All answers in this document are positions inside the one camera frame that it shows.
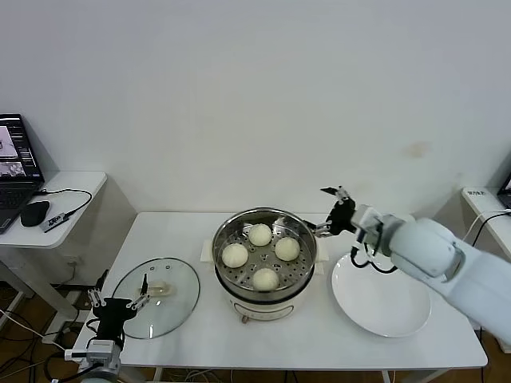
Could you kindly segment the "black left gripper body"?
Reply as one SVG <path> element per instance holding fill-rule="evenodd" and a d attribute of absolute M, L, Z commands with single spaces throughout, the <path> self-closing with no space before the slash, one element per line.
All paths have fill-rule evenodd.
<path fill-rule="evenodd" d="M 105 298 L 105 305 L 93 308 L 93 315 L 99 320 L 97 339 L 121 339 L 126 321 L 136 316 L 136 311 L 127 298 Z"/>

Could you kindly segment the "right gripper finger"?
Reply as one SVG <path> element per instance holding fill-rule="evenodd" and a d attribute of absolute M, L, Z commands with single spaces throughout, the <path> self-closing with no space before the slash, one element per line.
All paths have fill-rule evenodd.
<path fill-rule="evenodd" d="M 324 223 L 315 224 L 310 221 L 305 221 L 305 224 L 311 231 L 311 233 L 318 238 L 326 238 L 331 237 L 333 234 L 331 233 L 331 221 L 326 221 Z"/>
<path fill-rule="evenodd" d="M 335 203 L 338 205 L 351 203 L 350 195 L 342 186 L 321 188 L 321 191 L 327 193 L 328 195 L 334 196 L 336 198 Z"/>

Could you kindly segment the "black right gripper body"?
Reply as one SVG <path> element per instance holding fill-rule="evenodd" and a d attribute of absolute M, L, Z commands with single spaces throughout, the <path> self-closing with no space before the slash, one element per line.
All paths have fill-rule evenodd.
<path fill-rule="evenodd" d="M 349 197 L 335 203 L 327 217 L 328 232 L 331 235 L 340 235 L 343 231 L 356 232 L 356 227 L 351 223 L 355 207 L 355 201 Z"/>

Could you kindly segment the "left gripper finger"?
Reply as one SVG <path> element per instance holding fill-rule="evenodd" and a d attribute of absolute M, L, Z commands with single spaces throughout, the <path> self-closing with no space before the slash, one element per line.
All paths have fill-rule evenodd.
<path fill-rule="evenodd" d="M 88 290 L 88 296 L 92 307 L 100 307 L 106 305 L 106 301 L 104 300 L 101 291 L 108 273 L 109 271 L 105 270 L 100 278 L 96 281 L 95 286 Z"/>
<path fill-rule="evenodd" d="M 139 310 L 145 306 L 145 304 L 149 301 L 150 295 L 148 294 L 148 281 L 147 281 L 147 274 L 144 274 L 143 282 L 141 285 L 141 293 L 140 296 L 135 299 L 134 301 L 131 301 L 126 305 L 127 309 L 131 310 Z"/>

